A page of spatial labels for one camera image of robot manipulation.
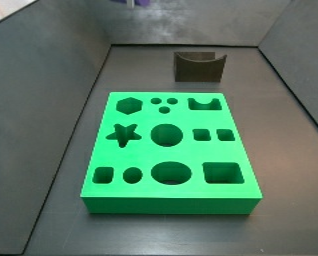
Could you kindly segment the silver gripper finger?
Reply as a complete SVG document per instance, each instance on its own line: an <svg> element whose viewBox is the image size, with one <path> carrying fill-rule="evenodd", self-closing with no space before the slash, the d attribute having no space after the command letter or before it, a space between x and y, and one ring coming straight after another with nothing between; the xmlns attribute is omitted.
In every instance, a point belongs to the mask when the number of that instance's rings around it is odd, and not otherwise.
<svg viewBox="0 0 318 256"><path fill-rule="evenodd" d="M127 0L127 6L129 8L133 8L135 7L135 0Z"/></svg>

